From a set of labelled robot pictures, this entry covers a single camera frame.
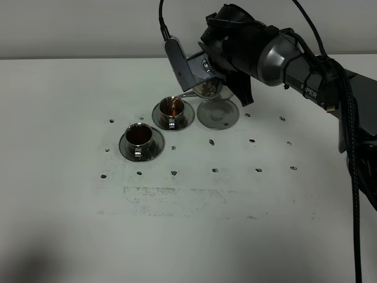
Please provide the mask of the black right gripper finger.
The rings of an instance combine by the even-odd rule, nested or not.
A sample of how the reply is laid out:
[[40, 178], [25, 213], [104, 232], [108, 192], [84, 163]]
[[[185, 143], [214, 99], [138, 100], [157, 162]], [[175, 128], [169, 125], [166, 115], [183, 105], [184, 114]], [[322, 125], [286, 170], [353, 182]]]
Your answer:
[[239, 99], [243, 107], [254, 103], [251, 79], [248, 74], [232, 72], [226, 75], [225, 85]]

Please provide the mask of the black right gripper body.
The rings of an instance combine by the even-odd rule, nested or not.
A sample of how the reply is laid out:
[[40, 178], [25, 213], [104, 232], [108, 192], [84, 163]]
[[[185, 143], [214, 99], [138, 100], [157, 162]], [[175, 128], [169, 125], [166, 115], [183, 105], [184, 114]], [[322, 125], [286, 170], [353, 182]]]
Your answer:
[[199, 45], [217, 79], [246, 74], [259, 81], [277, 80], [277, 69], [268, 58], [277, 37], [275, 26], [254, 19], [235, 4], [223, 5], [206, 17], [206, 23]]

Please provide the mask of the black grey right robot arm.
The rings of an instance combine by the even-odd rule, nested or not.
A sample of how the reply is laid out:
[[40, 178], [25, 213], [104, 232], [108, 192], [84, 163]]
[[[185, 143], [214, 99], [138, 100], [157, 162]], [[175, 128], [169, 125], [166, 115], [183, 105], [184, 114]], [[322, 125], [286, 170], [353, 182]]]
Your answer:
[[253, 102], [256, 79], [296, 90], [338, 119], [338, 149], [355, 149], [356, 161], [348, 168], [376, 205], [376, 81], [344, 69], [325, 50], [315, 55], [293, 29], [265, 25], [237, 5], [225, 4], [206, 22], [200, 46], [243, 106]]

